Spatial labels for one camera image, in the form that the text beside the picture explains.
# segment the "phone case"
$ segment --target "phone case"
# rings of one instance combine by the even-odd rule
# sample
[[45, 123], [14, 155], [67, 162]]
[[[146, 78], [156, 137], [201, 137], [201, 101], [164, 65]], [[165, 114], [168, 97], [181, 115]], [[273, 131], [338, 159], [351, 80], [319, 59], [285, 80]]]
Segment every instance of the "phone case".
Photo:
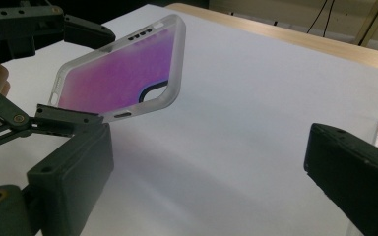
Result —
[[185, 33], [183, 21], [169, 15], [67, 62], [49, 105], [96, 113], [104, 123], [167, 107], [180, 91]]

